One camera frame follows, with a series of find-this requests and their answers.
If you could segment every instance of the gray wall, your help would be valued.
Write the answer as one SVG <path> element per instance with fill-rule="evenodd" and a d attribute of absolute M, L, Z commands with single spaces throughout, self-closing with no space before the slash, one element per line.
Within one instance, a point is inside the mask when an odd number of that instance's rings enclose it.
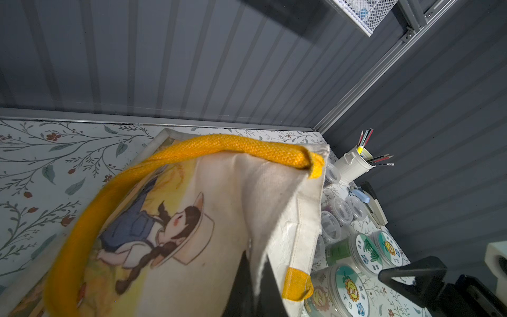
<path fill-rule="evenodd" d="M 490 288 L 486 244 L 507 239 L 506 16 L 505 1 L 464 2 L 324 134 L 341 156 L 374 128 L 367 149 L 396 165 L 360 180 L 408 257 Z"/>
<path fill-rule="evenodd" d="M 238 0 L 0 0 L 0 102 L 314 126 L 404 33 L 314 15 L 300 36 Z"/>

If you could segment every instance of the stapler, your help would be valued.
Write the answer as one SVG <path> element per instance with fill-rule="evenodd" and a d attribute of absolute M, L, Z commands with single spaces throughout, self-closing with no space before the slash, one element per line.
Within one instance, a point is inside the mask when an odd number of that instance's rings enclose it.
<path fill-rule="evenodd" d="M 385 217 L 384 210 L 382 210 L 382 207 L 377 200 L 377 194 L 375 194 L 373 187 L 368 182 L 359 184 L 359 187 L 364 192 L 364 194 L 370 198 L 370 201 L 368 203 L 365 203 L 365 205 L 370 212 L 370 218 L 372 219 L 375 227 L 380 229 L 380 227 L 387 224 L 387 218 Z"/>

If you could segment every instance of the blue eraser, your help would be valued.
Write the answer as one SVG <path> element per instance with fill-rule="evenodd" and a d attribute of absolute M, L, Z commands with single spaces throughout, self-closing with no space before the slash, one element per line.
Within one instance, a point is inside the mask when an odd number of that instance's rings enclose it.
<path fill-rule="evenodd" d="M 352 194 L 354 194 L 357 198 L 359 198 L 364 203 L 370 202 L 370 198 L 365 193 L 360 191 L 359 189 L 353 189 Z"/>

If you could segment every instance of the pencil holder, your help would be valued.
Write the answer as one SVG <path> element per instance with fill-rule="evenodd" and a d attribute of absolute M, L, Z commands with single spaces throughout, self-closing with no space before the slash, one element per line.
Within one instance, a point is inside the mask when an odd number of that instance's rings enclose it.
<path fill-rule="evenodd" d="M 362 156 L 357 152 L 357 147 L 354 147 L 335 162 L 342 182 L 348 184 L 374 167 L 366 163 L 366 160 L 373 158 L 370 152 L 363 149 L 361 154 Z"/>

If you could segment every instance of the yellow strap tab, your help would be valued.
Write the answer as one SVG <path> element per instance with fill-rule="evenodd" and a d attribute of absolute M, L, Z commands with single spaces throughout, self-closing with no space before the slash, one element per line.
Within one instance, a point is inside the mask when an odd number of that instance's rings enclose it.
<path fill-rule="evenodd" d="M 303 271 L 289 267 L 283 284 L 282 298 L 299 302 L 313 295 L 310 276 Z"/>
<path fill-rule="evenodd" d="M 286 166 L 309 169 L 309 178 L 322 175 L 324 159 L 305 147 L 264 142 L 237 135 L 212 134 L 183 141 L 112 178 L 78 219 L 51 268 L 44 302 L 52 317 L 79 317 L 76 299 L 88 256 L 105 221 L 135 184 L 166 164 L 179 163 L 220 151 L 248 153 Z"/>

